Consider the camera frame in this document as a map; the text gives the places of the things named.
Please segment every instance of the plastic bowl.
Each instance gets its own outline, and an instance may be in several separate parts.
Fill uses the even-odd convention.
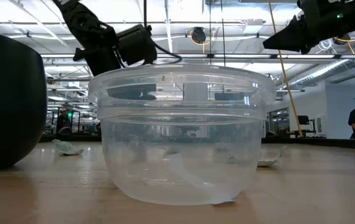
[[[210,65],[151,65],[95,77],[103,152],[128,196],[167,205],[231,201],[252,183],[271,79]]]

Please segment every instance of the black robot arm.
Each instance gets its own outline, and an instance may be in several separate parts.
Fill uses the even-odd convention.
[[[84,47],[76,49],[74,61],[85,59],[93,75],[132,65],[141,60],[152,63],[157,51],[151,39],[151,27],[136,25],[116,33],[78,0],[53,0],[60,9],[72,35]]]
[[[292,50],[307,54],[320,41],[345,39],[355,31],[355,0],[298,0],[303,15],[263,42],[266,49]]]

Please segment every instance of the wall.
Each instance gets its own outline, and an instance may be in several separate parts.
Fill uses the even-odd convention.
[[[326,107],[326,92],[325,82],[317,83],[317,86],[304,88],[303,93],[292,93],[295,103],[296,112],[298,115],[307,115],[309,119],[322,118],[322,129],[328,129],[327,120],[327,107]],[[295,114],[291,105],[290,97],[286,94],[283,101],[275,101],[273,104],[268,105],[268,111],[279,110],[282,108],[290,109],[290,131],[298,130],[296,125]],[[312,130],[312,125],[301,126],[301,129]]]
[[[348,125],[350,112],[355,109],[355,79],[342,84],[326,85],[328,138],[348,139],[352,129]]]

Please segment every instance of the table surface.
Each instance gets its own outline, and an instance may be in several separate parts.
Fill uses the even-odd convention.
[[[81,156],[38,144],[0,171],[0,223],[355,223],[354,149],[288,145],[234,203],[166,206],[118,190],[100,143],[74,144],[85,149]]]

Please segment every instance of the crumpled paper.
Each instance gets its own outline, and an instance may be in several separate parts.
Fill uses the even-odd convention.
[[[278,154],[273,159],[270,159],[270,160],[259,160],[258,161],[258,167],[271,167],[273,164],[275,164],[279,160],[279,158],[282,157],[284,148],[286,148],[286,146],[282,147],[278,151]]]
[[[70,142],[54,139],[52,143],[54,143],[55,151],[62,156],[79,155],[83,152],[83,149],[74,148],[74,146]]]

